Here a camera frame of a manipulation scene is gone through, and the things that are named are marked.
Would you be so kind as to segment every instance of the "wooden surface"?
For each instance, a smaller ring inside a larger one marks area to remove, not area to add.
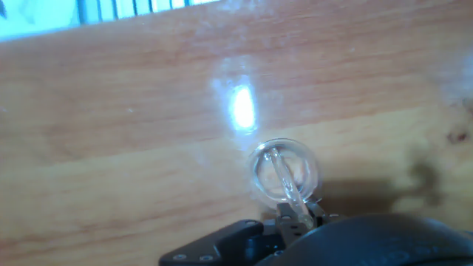
[[[235,0],[1,43],[0,264],[155,265],[259,218],[273,137],[329,212],[473,230],[472,30],[467,0]]]

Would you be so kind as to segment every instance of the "black mount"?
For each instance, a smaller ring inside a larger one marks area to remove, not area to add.
[[[307,206],[314,228],[334,219],[343,219],[337,214],[326,215],[315,203]],[[263,259],[278,256],[308,229],[297,220],[289,204],[278,204],[277,209],[275,219],[265,222],[241,220],[167,253],[161,257],[159,266],[253,266]]]

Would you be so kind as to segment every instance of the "black object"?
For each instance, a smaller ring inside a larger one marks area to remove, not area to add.
[[[403,214],[346,218],[310,206],[314,228],[287,203],[265,224],[243,220],[164,255],[159,266],[394,266],[473,264],[473,238]]]
[[[7,18],[7,10],[5,9],[5,5],[3,4],[2,0],[0,0],[0,16]]]

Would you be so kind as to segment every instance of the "wood grain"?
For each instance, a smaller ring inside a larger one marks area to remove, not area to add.
[[[155,265],[259,218],[273,137],[327,211],[473,230],[472,29],[470,1],[235,0],[1,43],[0,263]]]

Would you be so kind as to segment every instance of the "screw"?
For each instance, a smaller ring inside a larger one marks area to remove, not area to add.
[[[187,256],[184,255],[184,254],[179,254],[179,255],[176,255],[176,256],[173,256],[172,259],[173,260],[183,260],[183,259],[186,259]]]
[[[214,259],[212,255],[204,255],[199,258],[202,262],[208,262]]]

